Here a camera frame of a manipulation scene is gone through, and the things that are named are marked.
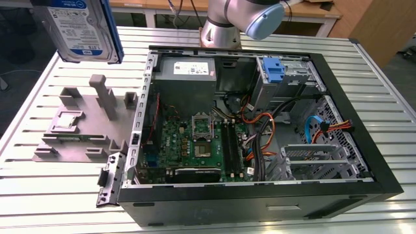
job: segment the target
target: green circuit board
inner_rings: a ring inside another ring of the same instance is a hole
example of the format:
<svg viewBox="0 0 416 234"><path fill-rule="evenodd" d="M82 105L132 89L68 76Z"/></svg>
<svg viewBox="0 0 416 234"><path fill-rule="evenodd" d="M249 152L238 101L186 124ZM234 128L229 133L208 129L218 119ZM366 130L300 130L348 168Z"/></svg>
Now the green circuit board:
<svg viewBox="0 0 416 234"><path fill-rule="evenodd" d="M225 175L220 126L220 122L214 122L212 125L213 138L210 141L193 141L190 120L168 120L164 122L161 133L161 149L158 155L150 157L146 155L146 158L152 158L156 161L156 167L148 168L149 177L152 177L152 183L162 183L162 168L177 167L218 168L222 171L222 182L246 181L245 175L242 175L242 177L240 177L240 175L234 175L233 177ZM202 122L196 122L194 129L198 133L208 132L209 125ZM244 135L245 125L236 124L234 131L237 135Z"/></svg>

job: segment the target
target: chip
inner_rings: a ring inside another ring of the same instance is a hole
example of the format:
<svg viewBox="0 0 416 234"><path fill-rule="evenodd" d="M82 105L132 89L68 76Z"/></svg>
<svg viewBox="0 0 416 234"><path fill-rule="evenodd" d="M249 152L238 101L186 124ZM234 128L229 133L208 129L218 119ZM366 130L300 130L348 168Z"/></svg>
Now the chip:
<svg viewBox="0 0 416 234"><path fill-rule="evenodd" d="M210 157L210 142L196 142L193 148L194 157Z"/></svg>

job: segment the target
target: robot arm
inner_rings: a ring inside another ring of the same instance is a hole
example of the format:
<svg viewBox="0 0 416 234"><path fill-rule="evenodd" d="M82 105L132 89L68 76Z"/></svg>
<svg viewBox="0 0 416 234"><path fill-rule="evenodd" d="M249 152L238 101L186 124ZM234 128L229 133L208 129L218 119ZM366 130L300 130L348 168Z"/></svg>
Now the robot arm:
<svg viewBox="0 0 416 234"><path fill-rule="evenodd" d="M240 31L252 39L266 38L278 27L285 9L280 0L209 0L201 31L204 47L236 48Z"/></svg>

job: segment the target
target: metal bracket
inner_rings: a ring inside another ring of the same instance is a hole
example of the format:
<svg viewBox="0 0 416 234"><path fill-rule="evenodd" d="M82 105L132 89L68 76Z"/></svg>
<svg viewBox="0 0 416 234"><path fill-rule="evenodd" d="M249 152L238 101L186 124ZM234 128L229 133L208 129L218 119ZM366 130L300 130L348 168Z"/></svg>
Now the metal bracket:
<svg viewBox="0 0 416 234"><path fill-rule="evenodd" d="M101 169L97 185L98 192L96 207L120 206L117 204L118 192L122 183L125 155L114 153L108 157L106 166Z"/></svg>

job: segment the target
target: ram slot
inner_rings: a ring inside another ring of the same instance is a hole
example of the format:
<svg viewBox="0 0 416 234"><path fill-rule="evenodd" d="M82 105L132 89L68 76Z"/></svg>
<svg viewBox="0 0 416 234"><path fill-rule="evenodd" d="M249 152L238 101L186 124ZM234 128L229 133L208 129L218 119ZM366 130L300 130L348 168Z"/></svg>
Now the ram slot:
<svg viewBox="0 0 416 234"><path fill-rule="evenodd" d="M232 124L221 125L221 140L225 174L238 174L241 172L241 161L234 126Z"/></svg>
<svg viewBox="0 0 416 234"><path fill-rule="evenodd" d="M238 154L238 141L234 132L234 125L228 127L228 141L229 141L229 150L230 150L230 159L233 166L233 173L238 174L241 172L241 157Z"/></svg>
<svg viewBox="0 0 416 234"><path fill-rule="evenodd" d="M224 158L224 169L225 174L229 175L233 173L233 165L232 165L232 156L230 156L230 147L228 142L228 124L221 124L221 144L222 144L222 158Z"/></svg>

